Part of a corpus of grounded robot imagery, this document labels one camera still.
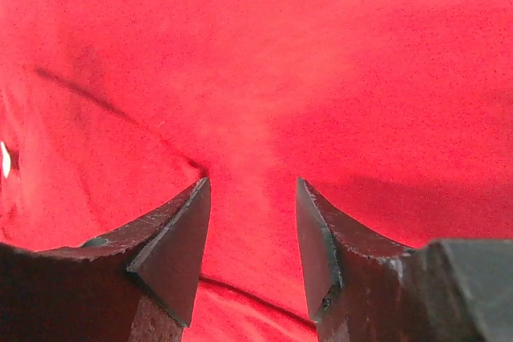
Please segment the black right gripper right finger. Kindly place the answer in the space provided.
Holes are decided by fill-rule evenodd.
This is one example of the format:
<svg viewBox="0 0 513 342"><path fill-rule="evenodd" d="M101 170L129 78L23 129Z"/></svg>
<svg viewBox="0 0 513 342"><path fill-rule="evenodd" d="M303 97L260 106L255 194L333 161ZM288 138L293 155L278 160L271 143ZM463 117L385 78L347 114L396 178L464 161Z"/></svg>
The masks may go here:
<svg viewBox="0 0 513 342"><path fill-rule="evenodd" d="M437 239L414 249L296 185L305 297L320 341L509 341L512 242Z"/></svg>

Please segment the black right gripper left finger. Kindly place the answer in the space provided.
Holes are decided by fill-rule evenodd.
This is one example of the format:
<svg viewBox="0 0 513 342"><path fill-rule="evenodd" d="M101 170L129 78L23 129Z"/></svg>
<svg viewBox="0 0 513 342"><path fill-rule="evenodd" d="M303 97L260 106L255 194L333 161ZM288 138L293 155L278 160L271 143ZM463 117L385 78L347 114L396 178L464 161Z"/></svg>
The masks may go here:
<svg viewBox="0 0 513 342"><path fill-rule="evenodd" d="M81 247L3 244L2 340L181 340L192 321L210 209L204 178Z"/></svg>

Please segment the red t shirt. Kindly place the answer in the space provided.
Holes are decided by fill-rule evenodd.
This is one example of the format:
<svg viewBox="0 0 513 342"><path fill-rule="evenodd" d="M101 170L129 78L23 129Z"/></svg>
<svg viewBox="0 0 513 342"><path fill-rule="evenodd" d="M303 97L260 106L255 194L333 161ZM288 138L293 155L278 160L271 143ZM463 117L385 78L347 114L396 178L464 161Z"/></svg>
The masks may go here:
<svg viewBox="0 0 513 342"><path fill-rule="evenodd" d="M512 0L1 0L1 239L207 176L187 341L313 341L297 178L414 247L512 235Z"/></svg>

